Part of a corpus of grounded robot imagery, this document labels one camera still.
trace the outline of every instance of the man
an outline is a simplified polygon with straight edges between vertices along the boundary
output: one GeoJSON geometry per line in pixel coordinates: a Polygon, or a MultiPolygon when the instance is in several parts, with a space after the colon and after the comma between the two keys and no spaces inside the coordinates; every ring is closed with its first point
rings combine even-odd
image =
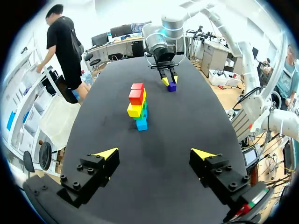
{"type": "Polygon", "coordinates": [[[76,37],[73,21],[62,16],[63,5],[53,6],[46,15],[46,22],[50,26],[47,32],[47,49],[49,50],[44,61],[37,66],[40,73],[43,67],[56,54],[60,63],[67,86],[76,90],[82,99],[85,99],[90,87],[81,81],[81,43],[76,37]]]}
{"type": "MultiPolygon", "coordinates": [[[[287,107],[290,104],[293,104],[295,94],[298,91],[299,73],[295,68],[295,61],[295,47],[289,44],[284,70],[274,88],[274,90],[281,96],[282,110],[287,110],[287,107]]],[[[276,105],[279,104],[279,100],[276,96],[272,95],[272,100],[276,102],[276,105]]]]}

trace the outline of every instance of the black table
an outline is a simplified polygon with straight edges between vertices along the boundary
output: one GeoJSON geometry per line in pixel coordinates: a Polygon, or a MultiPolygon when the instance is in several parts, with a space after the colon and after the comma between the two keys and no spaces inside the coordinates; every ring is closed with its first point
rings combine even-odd
{"type": "Polygon", "coordinates": [[[80,210],[120,224],[213,224],[226,216],[228,206],[201,185],[189,155],[192,147],[223,153],[245,175],[236,134],[191,62],[185,59],[175,69],[176,92],[167,91],[144,57],[112,62],[101,72],[72,127],[63,174],[75,172],[82,155],[114,147],[120,165],[80,210]],[[144,83],[147,92],[147,131],[139,132],[127,114],[132,83],[144,83]]]}

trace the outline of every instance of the man's arm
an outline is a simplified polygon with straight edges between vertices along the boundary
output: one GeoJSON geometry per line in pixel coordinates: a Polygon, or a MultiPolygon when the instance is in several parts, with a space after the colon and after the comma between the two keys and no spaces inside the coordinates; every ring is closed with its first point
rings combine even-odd
{"type": "Polygon", "coordinates": [[[37,73],[40,73],[43,67],[51,60],[56,52],[56,45],[49,48],[49,51],[41,64],[39,64],[36,68],[37,73]]]}

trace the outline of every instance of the computer monitor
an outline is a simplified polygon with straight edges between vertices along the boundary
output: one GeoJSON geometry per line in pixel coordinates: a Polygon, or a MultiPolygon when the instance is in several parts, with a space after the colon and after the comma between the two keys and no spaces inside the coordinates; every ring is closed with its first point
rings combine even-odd
{"type": "Polygon", "coordinates": [[[255,59],[256,59],[256,56],[257,56],[257,54],[258,54],[258,49],[253,48],[253,49],[252,49],[252,53],[253,53],[253,57],[254,57],[254,60],[255,60],[255,59]]]}
{"type": "Polygon", "coordinates": [[[107,33],[103,33],[97,36],[92,37],[93,46],[101,46],[109,42],[107,33]]]}
{"type": "Polygon", "coordinates": [[[141,33],[142,28],[145,26],[145,24],[151,23],[149,22],[144,22],[144,23],[132,23],[131,28],[132,28],[132,33],[141,33]]]}
{"type": "Polygon", "coordinates": [[[131,24],[111,28],[110,32],[111,32],[112,38],[115,38],[116,36],[124,36],[127,34],[131,34],[132,33],[131,24]]]}

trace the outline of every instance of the drawer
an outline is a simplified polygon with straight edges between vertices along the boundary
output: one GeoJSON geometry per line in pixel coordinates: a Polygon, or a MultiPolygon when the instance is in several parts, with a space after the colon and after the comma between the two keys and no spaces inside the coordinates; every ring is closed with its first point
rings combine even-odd
{"type": "Polygon", "coordinates": [[[207,53],[209,53],[210,55],[213,55],[214,48],[211,47],[210,45],[205,44],[205,51],[206,51],[207,53]]]}

